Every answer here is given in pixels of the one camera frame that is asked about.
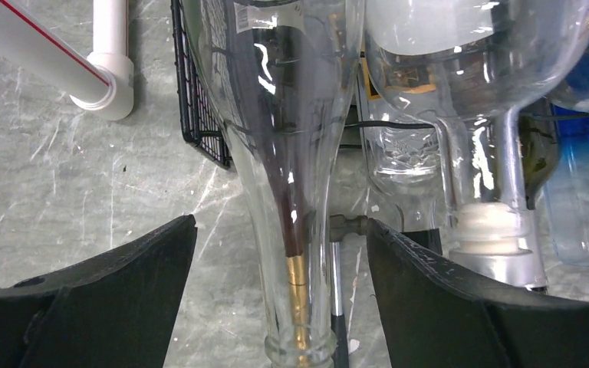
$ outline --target red stripe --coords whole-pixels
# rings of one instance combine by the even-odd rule
[[[70,52],[64,46],[62,46],[59,42],[57,42],[56,40],[54,40],[48,33],[44,32],[44,30],[42,30],[41,28],[39,28],[39,26],[37,26],[32,20],[26,18],[26,16],[23,15],[19,10],[15,9],[15,7],[13,7],[9,3],[7,3],[6,0],[0,0],[0,3],[2,3],[11,12],[15,13],[15,15],[17,15],[22,21],[25,21],[26,23],[28,23],[28,25],[30,25],[31,27],[33,27],[33,29],[36,30],[40,35],[44,36],[52,44],[54,44],[56,47],[58,47],[60,50],[62,50],[66,55],[68,55],[68,57],[70,57],[71,59],[75,60],[75,62],[77,62],[80,66],[82,66],[83,68],[87,69],[96,78],[98,78],[100,81],[102,81],[103,83],[105,83],[105,85],[107,85],[108,87],[110,86],[110,82],[108,82],[106,79],[104,79],[92,67],[89,67],[89,65],[86,65],[82,60],[80,60],[80,58],[76,57],[72,52]]]

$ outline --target black wire mesh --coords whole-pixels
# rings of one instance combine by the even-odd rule
[[[186,37],[182,0],[171,0],[170,10],[173,13],[173,41],[182,136],[188,144],[206,157],[228,169],[232,157],[218,125],[220,118],[206,99],[204,86],[199,82]]]

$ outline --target concrete floor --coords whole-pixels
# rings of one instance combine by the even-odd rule
[[[22,1],[88,54],[91,0]],[[169,16],[168,0],[130,0],[137,107],[117,123],[82,112],[66,94],[0,58],[0,286],[72,265],[192,213],[198,245],[165,366],[266,366],[258,261],[242,187],[234,172],[182,140]],[[332,185],[331,213],[393,221],[393,209],[367,188],[360,152],[340,154]],[[584,292],[581,276],[546,252],[557,275],[554,290]],[[347,237],[341,257],[352,366],[388,367],[364,238]]]

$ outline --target scratched gray surface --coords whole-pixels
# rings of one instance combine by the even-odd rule
[[[82,54],[91,0],[30,0],[30,10]],[[168,0],[130,0],[137,108],[118,123],[0,58],[0,286],[57,270],[131,241],[178,215],[199,239],[167,367],[265,366],[264,309],[254,238],[240,182],[180,136]],[[331,213],[396,221],[367,189],[360,153],[341,153]],[[553,291],[584,295],[579,270],[547,246]],[[364,238],[342,250],[352,367],[389,367]]]

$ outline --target pvc pipe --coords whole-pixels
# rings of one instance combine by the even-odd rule
[[[85,59],[17,2],[0,0],[0,55],[68,92],[79,107],[105,120],[120,120],[134,103],[127,1],[94,0],[96,12],[94,30],[104,34],[94,34],[94,40],[107,40],[94,43],[98,52]]]
[[[0,55],[88,103],[109,93],[107,75],[16,2],[0,0]]]

